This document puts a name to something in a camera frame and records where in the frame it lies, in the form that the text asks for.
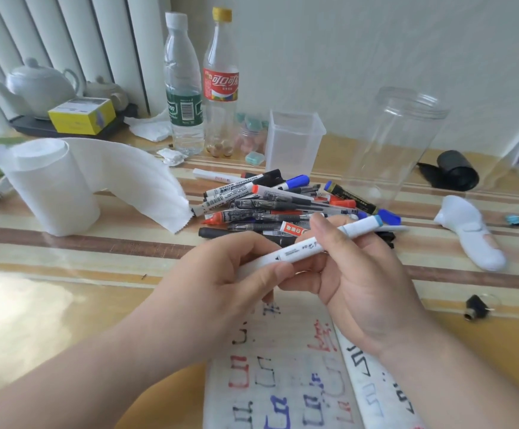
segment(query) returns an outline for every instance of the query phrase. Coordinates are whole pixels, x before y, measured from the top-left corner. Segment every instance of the paper towel roll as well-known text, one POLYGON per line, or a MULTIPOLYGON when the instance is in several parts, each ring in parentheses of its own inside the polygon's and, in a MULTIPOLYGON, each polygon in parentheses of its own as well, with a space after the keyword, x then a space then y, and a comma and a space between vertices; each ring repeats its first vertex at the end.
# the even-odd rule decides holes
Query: paper towel roll
POLYGON ((7 149, 0 167, 44 230, 55 236, 87 230, 100 214, 93 193, 102 189, 174 233, 192 216, 170 169, 126 144, 42 138, 7 149))

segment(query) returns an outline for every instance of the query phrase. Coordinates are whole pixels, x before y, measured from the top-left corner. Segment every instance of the white bottle cap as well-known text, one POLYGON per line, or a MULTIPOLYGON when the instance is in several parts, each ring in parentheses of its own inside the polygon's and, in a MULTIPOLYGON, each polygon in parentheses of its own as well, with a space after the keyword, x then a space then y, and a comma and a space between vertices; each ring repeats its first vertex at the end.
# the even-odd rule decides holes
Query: white bottle cap
POLYGON ((166 26, 178 30, 187 30, 188 15, 178 12, 166 12, 166 26))

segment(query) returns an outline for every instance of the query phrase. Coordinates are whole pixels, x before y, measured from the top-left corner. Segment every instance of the teapot spout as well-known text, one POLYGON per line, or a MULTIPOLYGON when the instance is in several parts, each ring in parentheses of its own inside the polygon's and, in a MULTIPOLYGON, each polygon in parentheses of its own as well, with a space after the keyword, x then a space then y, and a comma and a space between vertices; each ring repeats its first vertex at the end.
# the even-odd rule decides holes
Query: teapot spout
POLYGON ((11 109, 22 116, 33 116, 31 107, 27 104, 23 97, 9 91, 5 84, 0 82, 0 95, 11 106, 11 109))

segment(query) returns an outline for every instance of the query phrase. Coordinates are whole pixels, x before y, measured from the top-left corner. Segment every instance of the yellow box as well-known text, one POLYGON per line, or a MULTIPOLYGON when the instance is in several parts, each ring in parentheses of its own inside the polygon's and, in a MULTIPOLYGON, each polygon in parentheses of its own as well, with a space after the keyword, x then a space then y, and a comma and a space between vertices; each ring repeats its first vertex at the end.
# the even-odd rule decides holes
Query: yellow box
POLYGON ((76 97, 49 110, 57 132, 94 136, 116 117, 111 100, 76 97))

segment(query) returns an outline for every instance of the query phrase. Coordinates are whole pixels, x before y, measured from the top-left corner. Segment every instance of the right hand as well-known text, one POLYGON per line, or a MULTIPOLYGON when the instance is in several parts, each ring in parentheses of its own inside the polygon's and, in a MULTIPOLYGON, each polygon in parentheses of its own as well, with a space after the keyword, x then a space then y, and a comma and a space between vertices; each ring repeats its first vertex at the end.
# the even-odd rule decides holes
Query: right hand
POLYGON ((295 263, 299 274, 279 287, 319 295, 343 335, 379 356, 432 321, 396 254, 374 233, 351 241, 336 228, 347 223, 342 215, 314 214, 298 242, 315 236, 327 253, 295 263))

